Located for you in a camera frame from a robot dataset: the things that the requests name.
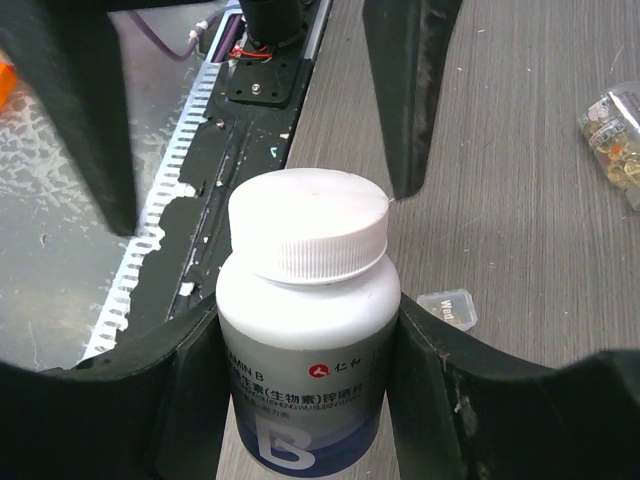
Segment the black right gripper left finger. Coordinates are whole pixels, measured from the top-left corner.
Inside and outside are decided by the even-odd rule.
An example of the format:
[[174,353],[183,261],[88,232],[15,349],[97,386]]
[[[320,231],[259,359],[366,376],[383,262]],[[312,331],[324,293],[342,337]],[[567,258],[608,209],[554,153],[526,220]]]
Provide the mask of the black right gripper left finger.
[[70,370],[1,366],[4,479],[213,479],[229,403],[215,298]]

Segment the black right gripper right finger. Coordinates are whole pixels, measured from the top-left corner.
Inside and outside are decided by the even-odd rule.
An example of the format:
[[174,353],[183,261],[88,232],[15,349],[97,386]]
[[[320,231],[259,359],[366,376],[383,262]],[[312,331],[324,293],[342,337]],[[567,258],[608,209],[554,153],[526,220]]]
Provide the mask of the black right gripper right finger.
[[552,369],[403,297],[387,385],[404,479],[635,479],[639,354]]

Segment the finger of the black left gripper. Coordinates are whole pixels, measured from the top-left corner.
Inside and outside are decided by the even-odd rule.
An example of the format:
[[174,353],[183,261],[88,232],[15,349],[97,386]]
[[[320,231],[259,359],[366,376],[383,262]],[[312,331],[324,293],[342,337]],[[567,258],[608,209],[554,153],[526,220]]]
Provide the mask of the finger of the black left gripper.
[[421,190],[461,0],[368,0],[362,19],[397,200]]
[[138,224],[126,91],[110,12],[125,1],[4,1],[1,48],[34,90],[108,228]]

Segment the white capped pill bottle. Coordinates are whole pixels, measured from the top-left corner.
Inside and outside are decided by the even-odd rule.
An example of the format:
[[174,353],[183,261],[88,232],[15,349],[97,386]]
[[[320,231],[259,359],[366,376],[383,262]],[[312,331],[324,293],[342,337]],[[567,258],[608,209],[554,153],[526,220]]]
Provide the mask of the white capped pill bottle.
[[216,288],[240,438],[278,474],[357,462],[379,428],[400,284],[388,258],[359,276],[288,285],[223,265]]

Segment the white pill bottle cap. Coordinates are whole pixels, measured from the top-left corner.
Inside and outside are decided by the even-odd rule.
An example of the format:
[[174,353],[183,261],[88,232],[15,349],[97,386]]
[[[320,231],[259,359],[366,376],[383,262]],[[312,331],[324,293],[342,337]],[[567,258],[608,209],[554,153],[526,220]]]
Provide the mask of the white pill bottle cap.
[[385,255],[389,208],[385,192],[355,174],[320,168],[261,174],[229,197],[232,255],[275,282],[346,280]]

